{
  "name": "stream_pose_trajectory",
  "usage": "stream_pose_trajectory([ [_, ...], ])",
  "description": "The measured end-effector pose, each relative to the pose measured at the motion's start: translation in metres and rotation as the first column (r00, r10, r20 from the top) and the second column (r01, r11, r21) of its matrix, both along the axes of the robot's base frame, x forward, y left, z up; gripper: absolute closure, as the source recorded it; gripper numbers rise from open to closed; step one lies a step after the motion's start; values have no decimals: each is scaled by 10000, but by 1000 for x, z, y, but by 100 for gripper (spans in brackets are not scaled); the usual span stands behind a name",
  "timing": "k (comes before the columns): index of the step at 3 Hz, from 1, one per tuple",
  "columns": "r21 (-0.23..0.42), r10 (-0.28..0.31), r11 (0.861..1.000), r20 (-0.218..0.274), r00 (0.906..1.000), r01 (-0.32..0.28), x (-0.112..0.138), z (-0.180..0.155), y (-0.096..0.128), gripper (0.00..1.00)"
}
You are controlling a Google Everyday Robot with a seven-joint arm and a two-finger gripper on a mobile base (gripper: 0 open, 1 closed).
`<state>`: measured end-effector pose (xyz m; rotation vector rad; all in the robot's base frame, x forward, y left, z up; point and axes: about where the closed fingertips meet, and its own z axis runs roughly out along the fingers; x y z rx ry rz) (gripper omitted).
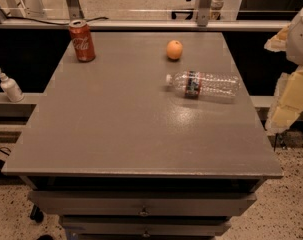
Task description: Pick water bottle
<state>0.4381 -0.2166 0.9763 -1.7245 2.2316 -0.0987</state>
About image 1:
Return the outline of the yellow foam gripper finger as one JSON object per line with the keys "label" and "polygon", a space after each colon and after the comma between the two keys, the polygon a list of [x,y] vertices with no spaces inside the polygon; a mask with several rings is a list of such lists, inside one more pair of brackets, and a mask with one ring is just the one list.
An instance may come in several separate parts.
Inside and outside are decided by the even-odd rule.
{"label": "yellow foam gripper finger", "polygon": [[283,133],[303,112],[303,66],[282,73],[277,81],[273,102],[267,114],[265,129],[269,135]]}
{"label": "yellow foam gripper finger", "polygon": [[283,27],[276,35],[268,39],[264,48],[271,52],[285,52],[287,49],[289,26]]}

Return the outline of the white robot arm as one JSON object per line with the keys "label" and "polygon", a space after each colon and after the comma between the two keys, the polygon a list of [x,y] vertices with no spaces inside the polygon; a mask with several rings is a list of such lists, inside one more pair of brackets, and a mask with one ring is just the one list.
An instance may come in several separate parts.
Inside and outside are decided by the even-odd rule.
{"label": "white robot arm", "polygon": [[267,133],[275,135],[288,130],[303,112],[303,8],[264,48],[285,52],[286,59],[297,65],[293,73],[282,73],[275,87],[265,123]]}

